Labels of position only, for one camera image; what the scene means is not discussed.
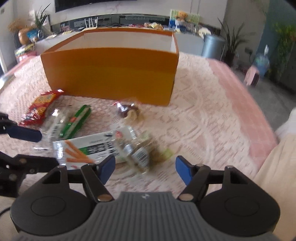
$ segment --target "cardboard box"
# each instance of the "cardboard box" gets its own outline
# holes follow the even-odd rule
[[[142,28],[86,30],[41,54],[50,87],[66,95],[136,98],[166,106],[179,59],[172,32]]]

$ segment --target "black tv screen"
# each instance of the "black tv screen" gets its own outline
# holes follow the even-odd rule
[[[78,7],[78,6],[87,5],[91,3],[109,2],[109,1],[118,1],[118,0],[54,0],[54,1],[55,1],[56,12],[59,12],[68,8]]]

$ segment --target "gray ribbed surface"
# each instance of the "gray ribbed surface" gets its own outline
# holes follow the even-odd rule
[[[20,233],[15,241],[279,241],[271,233],[253,238],[226,235],[209,226],[190,202],[171,193],[122,192],[110,203],[96,206],[77,229],[54,237]]]

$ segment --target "white wall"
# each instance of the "white wall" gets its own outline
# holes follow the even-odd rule
[[[137,0],[137,1],[114,1],[96,3],[76,7],[55,13],[54,0],[15,0],[17,15],[28,19],[31,10],[45,8],[49,3],[48,13],[51,15],[51,24],[61,23],[68,20],[83,18],[93,15],[114,13],[139,13],[153,15],[170,15],[170,9],[178,9],[191,13],[199,13],[201,22],[221,27],[218,17],[223,20],[227,0]]]
[[[0,9],[0,62],[4,72],[16,62],[14,38],[8,30],[8,25],[14,20],[13,0],[7,1]]]
[[[266,10],[268,10],[269,0],[259,0],[262,1]],[[227,22],[230,31],[233,30],[233,27],[237,30],[239,26],[244,22],[245,26],[242,30],[242,33],[256,32],[254,36],[246,36],[246,39],[250,41],[248,43],[241,44],[237,48],[239,54],[239,59],[243,62],[249,62],[249,55],[244,52],[246,47],[253,50],[255,54],[259,46],[264,26],[265,26],[266,17],[263,12],[259,9],[258,4],[252,0],[228,0],[224,25]]]

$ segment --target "orange stick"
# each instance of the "orange stick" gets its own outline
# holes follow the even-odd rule
[[[87,155],[85,155],[81,150],[79,150],[72,142],[69,140],[65,140],[65,143],[72,148],[81,158],[90,159]]]
[[[91,161],[90,159],[76,159],[76,158],[67,158],[66,159],[67,162],[82,162],[82,163],[94,163],[93,161]]]
[[[81,158],[81,156],[79,156],[78,153],[76,153],[76,152],[72,152],[72,151],[69,150],[68,148],[65,149],[65,152],[66,152],[68,155],[70,155],[70,156],[72,156],[72,157],[75,157],[75,158],[77,158],[77,159],[80,159],[80,158]]]

